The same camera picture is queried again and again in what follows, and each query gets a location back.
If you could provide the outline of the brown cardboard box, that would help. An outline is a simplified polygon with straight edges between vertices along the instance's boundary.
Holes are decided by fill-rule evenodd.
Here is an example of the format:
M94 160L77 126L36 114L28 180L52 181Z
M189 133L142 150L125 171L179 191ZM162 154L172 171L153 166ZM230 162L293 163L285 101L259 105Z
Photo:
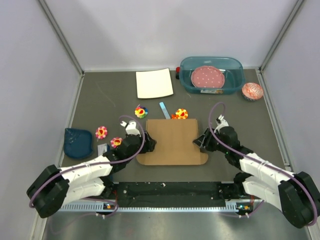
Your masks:
M144 166L198 166L208 161L208 154L193 143L199 136L196 119L149 119L146 130L156 141L152 152L136 159Z

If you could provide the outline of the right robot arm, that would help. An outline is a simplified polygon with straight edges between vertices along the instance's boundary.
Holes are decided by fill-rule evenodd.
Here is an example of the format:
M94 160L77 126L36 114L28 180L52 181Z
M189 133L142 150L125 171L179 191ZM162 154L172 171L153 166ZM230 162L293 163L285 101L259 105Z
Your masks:
M193 143L209 152L221 152L240 170L233 192L239 198L255 196L277 208L296 228L315 224L320 216L320 192L306 172L293 173L260 158L241 145L233 127L209 128Z

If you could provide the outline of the blue packet under arm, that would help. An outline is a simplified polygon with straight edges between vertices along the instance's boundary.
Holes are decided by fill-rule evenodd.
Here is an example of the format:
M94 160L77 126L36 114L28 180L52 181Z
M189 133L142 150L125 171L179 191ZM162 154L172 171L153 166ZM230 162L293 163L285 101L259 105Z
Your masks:
M97 155L101 156L104 153L108 152L110 150L110 146L107 143L99 144L97 146Z

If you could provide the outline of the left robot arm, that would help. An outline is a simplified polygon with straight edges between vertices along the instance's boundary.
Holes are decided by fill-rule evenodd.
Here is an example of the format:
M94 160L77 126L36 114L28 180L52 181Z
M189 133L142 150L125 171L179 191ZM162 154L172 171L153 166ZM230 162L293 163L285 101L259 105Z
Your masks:
M74 201L107 199L114 192L110 176L123 170L138 154L152 152L156 144L147 131L128 134L119 146L92 160L70 167L49 165L26 191L29 206L44 219Z

